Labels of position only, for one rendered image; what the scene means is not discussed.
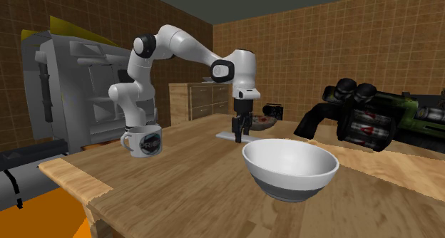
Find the small black box appliance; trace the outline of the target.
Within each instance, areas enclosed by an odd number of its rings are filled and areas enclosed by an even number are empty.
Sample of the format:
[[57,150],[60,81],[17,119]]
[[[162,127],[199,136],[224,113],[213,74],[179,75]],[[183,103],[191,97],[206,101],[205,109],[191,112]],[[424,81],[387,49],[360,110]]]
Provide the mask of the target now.
[[263,106],[262,111],[264,116],[270,116],[277,120],[283,119],[284,108],[281,104],[268,103]]

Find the grey cylinder with black band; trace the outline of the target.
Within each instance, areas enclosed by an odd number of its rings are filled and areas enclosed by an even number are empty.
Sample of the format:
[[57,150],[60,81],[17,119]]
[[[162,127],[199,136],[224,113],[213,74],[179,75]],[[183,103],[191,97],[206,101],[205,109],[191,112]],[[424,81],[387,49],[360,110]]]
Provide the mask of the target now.
[[50,192],[58,185],[43,174],[39,164],[68,154],[65,140],[53,140],[0,152],[0,211]]

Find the black and green toy launcher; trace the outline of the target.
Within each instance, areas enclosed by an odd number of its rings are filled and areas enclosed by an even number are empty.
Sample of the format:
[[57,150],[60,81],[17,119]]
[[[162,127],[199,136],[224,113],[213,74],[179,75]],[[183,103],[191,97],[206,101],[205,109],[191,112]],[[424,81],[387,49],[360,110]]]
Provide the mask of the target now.
[[391,141],[445,154],[445,109],[421,105],[420,96],[378,91],[343,78],[327,86],[323,103],[305,114],[294,134],[312,139],[324,119],[337,121],[337,139],[383,151]]

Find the dark plate with red food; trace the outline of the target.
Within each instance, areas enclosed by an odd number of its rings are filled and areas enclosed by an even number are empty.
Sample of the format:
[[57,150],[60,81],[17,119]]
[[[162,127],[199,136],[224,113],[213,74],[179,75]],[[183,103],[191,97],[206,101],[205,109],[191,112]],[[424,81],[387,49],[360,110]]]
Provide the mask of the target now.
[[266,130],[274,126],[277,121],[278,119],[271,116],[254,115],[250,129],[254,131]]

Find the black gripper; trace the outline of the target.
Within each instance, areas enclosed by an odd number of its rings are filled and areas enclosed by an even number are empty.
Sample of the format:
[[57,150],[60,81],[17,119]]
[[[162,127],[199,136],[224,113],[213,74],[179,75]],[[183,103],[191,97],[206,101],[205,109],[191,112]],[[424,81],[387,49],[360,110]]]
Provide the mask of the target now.
[[241,143],[242,132],[249,135],[252,126],[253,100],[234,99],[234,111],[237,116],[232,118],[232,132],[235,135],[235,142]]

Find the white and grey bowl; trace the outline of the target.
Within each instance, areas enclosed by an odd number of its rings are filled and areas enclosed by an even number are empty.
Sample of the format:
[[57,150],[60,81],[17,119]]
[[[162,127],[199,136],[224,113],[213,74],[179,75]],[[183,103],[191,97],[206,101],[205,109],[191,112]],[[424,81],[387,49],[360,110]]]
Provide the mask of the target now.
[[332,153],[297,140],[255,140],[244,146],[242,156],[260,189],[283,202],[315,196],[339,169]]

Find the large grey machine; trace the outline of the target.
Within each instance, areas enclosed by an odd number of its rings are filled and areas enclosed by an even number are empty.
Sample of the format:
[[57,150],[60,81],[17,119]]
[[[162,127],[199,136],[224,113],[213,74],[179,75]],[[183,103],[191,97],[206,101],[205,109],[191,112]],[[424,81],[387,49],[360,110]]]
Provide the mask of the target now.
[[34,138],[64,140],[69,153],[119,139],[125,115],[113,84],[132,83],[131,50],[52,16],[46,31],[21,32],[27,105]]

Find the wooden chest of drawers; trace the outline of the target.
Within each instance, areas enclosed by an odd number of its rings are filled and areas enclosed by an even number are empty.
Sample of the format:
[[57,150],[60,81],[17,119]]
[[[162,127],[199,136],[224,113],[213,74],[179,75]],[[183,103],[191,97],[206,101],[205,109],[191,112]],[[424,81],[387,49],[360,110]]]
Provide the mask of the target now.
[[229,85],[170,83],[170,122],[177,125],[215,113],[228,114]]

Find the white mug with dark print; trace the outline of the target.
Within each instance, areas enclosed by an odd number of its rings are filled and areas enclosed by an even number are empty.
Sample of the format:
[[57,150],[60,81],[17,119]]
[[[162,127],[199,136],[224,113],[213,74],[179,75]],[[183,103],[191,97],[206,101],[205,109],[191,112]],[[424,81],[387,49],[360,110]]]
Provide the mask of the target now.
[[144,158],[162,152],[162,128],[159,125],[144,125],[131,128],[121,136],[121,145],[133,157]]

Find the flat grey bar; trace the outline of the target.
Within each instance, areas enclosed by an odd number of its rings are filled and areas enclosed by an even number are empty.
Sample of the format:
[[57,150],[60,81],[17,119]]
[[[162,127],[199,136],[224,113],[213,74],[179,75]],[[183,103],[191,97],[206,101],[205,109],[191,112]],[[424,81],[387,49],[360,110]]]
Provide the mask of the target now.
[[[236,141],[236,137],[234,133],[229,132],[220,132],[215,137],[221,138],[224,140]],[[250,135],[241,135],[240,142],[241,143],[251,143],[252,141],[259,140],[259,138],[250,136]]]

